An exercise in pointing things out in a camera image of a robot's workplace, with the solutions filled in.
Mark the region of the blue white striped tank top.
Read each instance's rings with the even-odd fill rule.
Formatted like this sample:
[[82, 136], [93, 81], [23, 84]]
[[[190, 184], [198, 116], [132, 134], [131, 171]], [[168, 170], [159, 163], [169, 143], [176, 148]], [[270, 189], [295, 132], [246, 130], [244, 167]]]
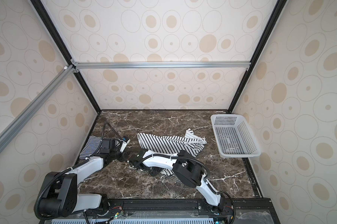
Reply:
[[88, 141], [86, 142], [83, 150], [81, 151], [79, 159], [85, 159], [87, 157], [90, 157], [92, 154], [95, 154], [100, 146], [101, 146], [101, 138], [91, 135], [88, 138]]

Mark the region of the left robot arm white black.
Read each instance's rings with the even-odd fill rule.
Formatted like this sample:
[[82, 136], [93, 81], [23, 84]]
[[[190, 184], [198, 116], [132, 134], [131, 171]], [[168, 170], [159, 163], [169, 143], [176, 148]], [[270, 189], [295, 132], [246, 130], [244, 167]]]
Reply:
[[35, 216], [40, 220], [51, 220], [88, 210], [95, 210], [100, 215], [106, 214], [109, 202], [105, 194], [78, 194], [77, 187], [112, 161], [121, 161], [129, 142], [130, 139], [126, 136], [121, 139], [102, 139], [99, 147], [84, 162], [61, 172], [48, 173], [34, 204]]

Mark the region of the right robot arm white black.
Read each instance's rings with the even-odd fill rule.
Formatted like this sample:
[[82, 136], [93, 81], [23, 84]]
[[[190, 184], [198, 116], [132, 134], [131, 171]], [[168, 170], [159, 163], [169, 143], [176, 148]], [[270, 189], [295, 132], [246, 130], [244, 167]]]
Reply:
[[128, 163], [135, 169], [149, 170], [153, 175], [164, 169], [172, 171], [184, 185], [200, 192], [214, 213], [223, 211], [225, 199], [209, 182], [210, 171], [188, 152], [160, 154], [142, 149], [137, 155], [130, 156]]

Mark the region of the black white striped tank top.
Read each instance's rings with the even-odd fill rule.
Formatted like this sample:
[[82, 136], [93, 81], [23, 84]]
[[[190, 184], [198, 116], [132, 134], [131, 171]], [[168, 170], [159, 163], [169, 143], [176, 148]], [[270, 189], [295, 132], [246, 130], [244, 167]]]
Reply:
[[196, 157], [207, 144], [205, 138], [194, 134], [190, 128], [181, 136], [159, 136], [148, 133], [137, 134], [139, 145], [142, 149], [147, 149], [159, 154], [178, 154], [180, 151], [186, 151], [191, 156]]

